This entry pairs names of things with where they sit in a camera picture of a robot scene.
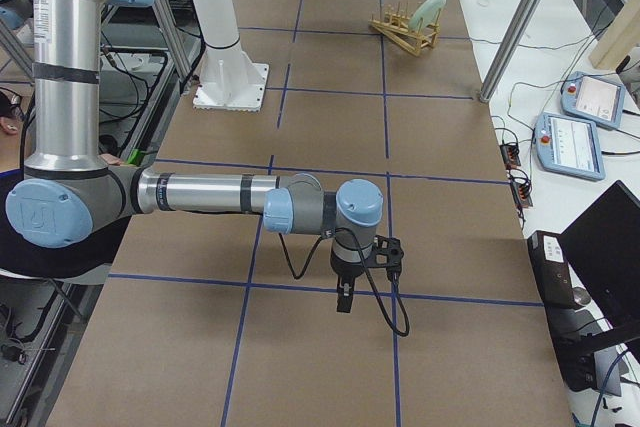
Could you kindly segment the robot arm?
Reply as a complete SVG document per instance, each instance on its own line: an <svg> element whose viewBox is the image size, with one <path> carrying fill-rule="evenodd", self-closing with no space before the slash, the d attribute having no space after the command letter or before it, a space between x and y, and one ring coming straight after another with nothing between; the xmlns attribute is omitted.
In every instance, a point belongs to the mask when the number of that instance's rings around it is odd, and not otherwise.
<svg viewBox="0 0 640 427"><path fill-rule="evenodd" d="M325 191L308 174L182 175L111 166L99 154L99 50L105 4L155 0L33 0L36 138L23 179L5 201L25 240L66 248L114 221L156 210L255 214L282 235L332 242L337 308L351 308L356 278L382 252L383 197L356 179Z"/></svg>

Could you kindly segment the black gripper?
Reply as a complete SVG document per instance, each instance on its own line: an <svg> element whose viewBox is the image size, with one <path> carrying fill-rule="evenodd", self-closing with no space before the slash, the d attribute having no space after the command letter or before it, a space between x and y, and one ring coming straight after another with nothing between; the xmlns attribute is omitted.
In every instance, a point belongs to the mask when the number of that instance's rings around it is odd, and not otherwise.
<svg viewBox="0 0 640 427"><path fill-rule="evenodd" d="M337 275L337 307L339 313L350 313L353 303L355 279L364 273L364 267L357 250L342 245L331 247L330 265Z"/></svg>

